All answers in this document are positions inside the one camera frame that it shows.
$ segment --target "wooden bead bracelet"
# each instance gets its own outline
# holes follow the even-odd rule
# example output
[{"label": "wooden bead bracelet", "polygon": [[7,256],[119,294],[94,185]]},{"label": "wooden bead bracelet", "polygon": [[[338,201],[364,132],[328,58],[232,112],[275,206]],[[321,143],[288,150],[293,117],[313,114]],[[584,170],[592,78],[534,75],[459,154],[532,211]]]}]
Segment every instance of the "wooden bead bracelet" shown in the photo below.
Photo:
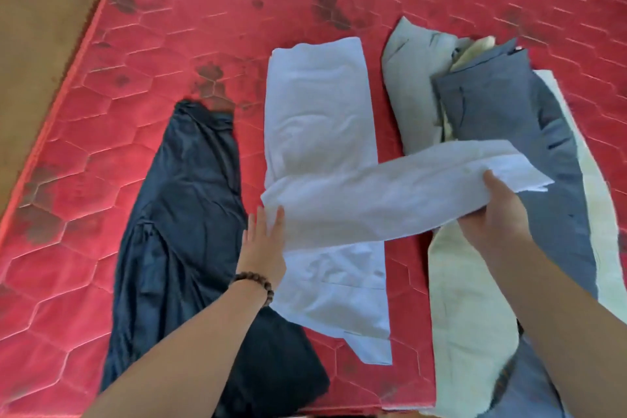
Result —
[{"label": "wooden bead bracelet", "polygon": [[274,291],[272,291],[272,285],[270,284],[270,281],[268,281],[268,278],[266,278],[265,276],[262,276],[259,273],[250,272],[250,271],[239,272],[238,274],[235,275],[235,278],[233,278],[233,280],[231,281],[231,284],[233,284],[235,281],[240,281],[240,280],[255,281],[263,289],[268,291],[268,297],[266,298],[266,302],[263,303],[263,307],[268,306],[272,302],[272,299],[274,299]]}]

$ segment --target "red mat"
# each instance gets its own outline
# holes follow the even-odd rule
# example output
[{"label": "red mat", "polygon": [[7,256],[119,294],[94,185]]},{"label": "red mat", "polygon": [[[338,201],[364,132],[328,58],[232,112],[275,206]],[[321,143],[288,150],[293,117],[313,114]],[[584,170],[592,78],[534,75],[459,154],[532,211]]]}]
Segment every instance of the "red mat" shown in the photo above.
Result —
[{"label": "red mat", "polygon": [[[265,171],[271,50],[357,35],[379,159],[399,156],[380,54],[402,14],[457,35],[520,36],[534,64],[560,81],[624,232],[627,0],[102,0],[0,225],[0,413],[78,415],[94,398],[121,233],[180,98],[234,106],[250,209]],[[317,413],[435,401],[416,240],[388,242],[386,252],[394,366],[364,365],[343,341],[311,333],[332,378]]]}]

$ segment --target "red mattress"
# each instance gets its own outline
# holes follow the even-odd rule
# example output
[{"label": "red mattress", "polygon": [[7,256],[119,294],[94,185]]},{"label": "red mattress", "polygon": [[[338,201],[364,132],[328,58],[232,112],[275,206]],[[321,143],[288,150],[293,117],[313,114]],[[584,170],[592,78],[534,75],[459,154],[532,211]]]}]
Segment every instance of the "red mattress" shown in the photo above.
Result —
[{"label": "red mattress", "polygon": [[[235,110],[244,202],[253,208],[263,189],[272,49],[357,35],[379,159],[399,156],[380,55],[402,14],[457,35],[519,36],[536,67],[560,81],[625,231],[627,0],[102,0],[0,224],[0,414],[78,415],[93,400],[116,251],[180,98]],[[332,379],[312,411],[433,405],[419,251],[415,238],[386,244],[392,367],[364,365],[343,341],[310,334]]]}]

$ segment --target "forearm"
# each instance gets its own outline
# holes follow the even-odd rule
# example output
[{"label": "forearm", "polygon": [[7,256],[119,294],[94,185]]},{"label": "forearm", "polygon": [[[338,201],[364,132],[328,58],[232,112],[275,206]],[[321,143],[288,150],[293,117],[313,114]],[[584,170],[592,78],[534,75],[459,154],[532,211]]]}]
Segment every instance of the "forearm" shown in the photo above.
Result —
[{"label": "forearm", "polygon": [[627,327],[530,240],[482,252],[575,416],[627,409]]},{"label": "forearm", "polygon": [[133,364],[94,401],[85,418],[211,416],[265,299],[258,284],[234,283]]}]

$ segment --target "person's left arm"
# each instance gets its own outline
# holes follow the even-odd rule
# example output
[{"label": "person's left arm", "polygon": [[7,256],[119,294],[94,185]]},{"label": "person's left arm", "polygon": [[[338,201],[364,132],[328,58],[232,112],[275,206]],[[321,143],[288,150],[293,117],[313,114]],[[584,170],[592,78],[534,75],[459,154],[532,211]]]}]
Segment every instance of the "person's left arm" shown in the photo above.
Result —
[{"label": "person's left arm", "polygon": [[[265,212],[250,216],[238,272],[255,272],[278,287],[285,274],[283,210],[271,232]],[[211,416],[242,341],[267,298],[250,280],[234,282],[214,303],[135,362],[83,415],[84,418],[205,418]]]}]

